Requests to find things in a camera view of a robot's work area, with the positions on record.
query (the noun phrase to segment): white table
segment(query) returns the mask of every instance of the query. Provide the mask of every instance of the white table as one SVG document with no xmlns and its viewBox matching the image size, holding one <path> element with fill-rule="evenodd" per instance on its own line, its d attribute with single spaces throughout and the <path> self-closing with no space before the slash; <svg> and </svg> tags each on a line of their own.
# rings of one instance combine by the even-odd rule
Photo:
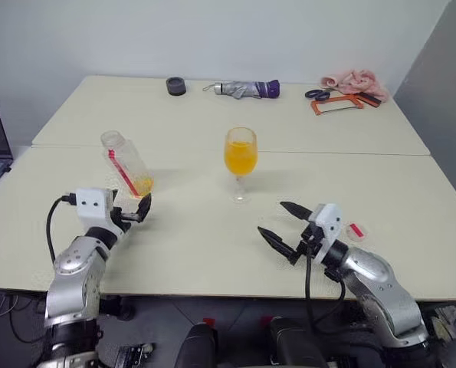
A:
<svg viewBox="0 0 456 368">
<path fill-rule="evenodd" d="M 139 150 L 156 178 L 153 207 L 113 249 L 105 293 L 303 297 L 304 262 L 290 266 L 256 229 L 295 246 L 304 223 L 277 204 L 290 200 L 339 203 L 345 222 L 369 231 L 360 246 L 386 258 L 414 297 L 456 299 L 456 193 L 429 156 L 261 153 L 248 178 L 252 200 L 235 205 L 221 151 Z M 34 147 L 2 178 L 0 288 L 48 288 L 48 209 L 78 186 L 113 185 L 100 151 Z M 75 208 L 61 205 L 56 252 L 80 234 Z M 336 296 L 321 268 L 313 271 L 314 296 Z"/>
<path fill-rule="evenodd" d="M 99 146 L 106 130 L 155 150 L 218 150 L 235 126 L 252 128 L 259 150 L 428 155 L 393 100 L 379 108 L 316 116 L 305 84 L 282 84 L 275 100 L 217 96 L 187 81 L 172 97 L 164 79 L 87 77 L 35 137 L 34 146 Z"/>
</svg>

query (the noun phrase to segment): pink cloth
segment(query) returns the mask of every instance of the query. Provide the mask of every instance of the pink cloth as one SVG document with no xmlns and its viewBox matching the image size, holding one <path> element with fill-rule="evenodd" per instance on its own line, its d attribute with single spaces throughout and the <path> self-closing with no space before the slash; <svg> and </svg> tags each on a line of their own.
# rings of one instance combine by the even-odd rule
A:
<svg viewBox="0 0 456 368">
<path fill-rule="evenodd" d="M 341 74 L 323 77 L 321 78 L 321 87 L 335 88 L 343 94 L 366 92 L 379 98 L 382 102 L 387 101 L 389 98 L 388 91 L 381 87 L 374 73 L 367 70 L 344 71 Z"/>
</svg>

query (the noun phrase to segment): small red object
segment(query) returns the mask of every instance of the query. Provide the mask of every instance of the small red object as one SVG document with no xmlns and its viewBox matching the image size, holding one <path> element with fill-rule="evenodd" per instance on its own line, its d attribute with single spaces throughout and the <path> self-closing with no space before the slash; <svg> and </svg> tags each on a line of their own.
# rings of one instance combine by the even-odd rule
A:
<svg viewBox="0 0 456 368">
<path fill-rule="evenodd" d="M 260 326 L 262 328 L 268 326 L 268 324 L 274 319 L 274 316 L 262 316 L 260 318 Z"/>
<path fill-rule="evenodd" d="M 202 322 L 207 324 L 210 328 L 214 328 L 214 326 L 215 326 L 215 319 L 214 318 L 202 318 Z"/>
<path fill-rule="evenodd" d="M 350 224 L 350 227 L 352 228 L 353 232 L 355 232 L 359 238 L 364 237 L 364 233 L 360 231 L 360 228 L 356 224 Z"/>
</svg>

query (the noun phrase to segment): plastic bottle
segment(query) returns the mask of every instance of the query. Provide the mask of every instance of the plastic bottle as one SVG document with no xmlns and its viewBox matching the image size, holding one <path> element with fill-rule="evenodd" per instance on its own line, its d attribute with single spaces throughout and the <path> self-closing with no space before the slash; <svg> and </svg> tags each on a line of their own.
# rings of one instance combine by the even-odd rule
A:
<svg viewBox="0 0 456 368">
<path fill-rule="evenodd" d="M 153 178 L 141 160 L 131 140 L 126 140 L 116 130 L 102 134 L 105 160 L 114 168 L 117 176 L 129 189 L 130 194 L 142 198 L 153 189 Z"/>
</svg>

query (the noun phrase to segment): red item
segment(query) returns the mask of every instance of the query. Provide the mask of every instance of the red item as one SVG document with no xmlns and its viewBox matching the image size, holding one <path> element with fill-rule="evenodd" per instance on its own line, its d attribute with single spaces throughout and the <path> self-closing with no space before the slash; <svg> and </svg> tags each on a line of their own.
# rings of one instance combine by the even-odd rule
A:
<svg viewBox="0 0 456 368">
<path fill-rule="evenodd" d="M 136 197 L 139 197 L 139 193 L 136 191 L 136 188 L 134 188 L 134 185 L 130 181 L 129 176 L 127 176 L 126 172 L 123 171 L 122 166 L 120 166 L 119 162 L 116 160 L 115 151 L 113 149 L 108 150 L 108 158 L 110 159 L 110 161 L 112 161 L 112 164 L 115 166 L 120 176 L 122 176 L 122 179 L 124 179 L 124 181 L 126 182 L 131 193 L 134 194 Z"/>
<path fill-rule="evenodd" d="M 356 224 L 350 224 L 350 227 L 359 238 L 362 238 L 364 236 L 364 233 L 360 231 L 360 228 Z"/>
<path fill-rule="evenodd" d="M 207 324 L 210 328 L 214 328 L 214 326 L 215 326 L 215 319 L 214 318 L 202 318 L 202 322 Z"/>
<path fill-rule="evenodd" d="M 274 316 L 263 316 L 260 318 L 260 326 L 262 328 L 268 326 L 268 324 L 274 319 Z"/>
</svg>

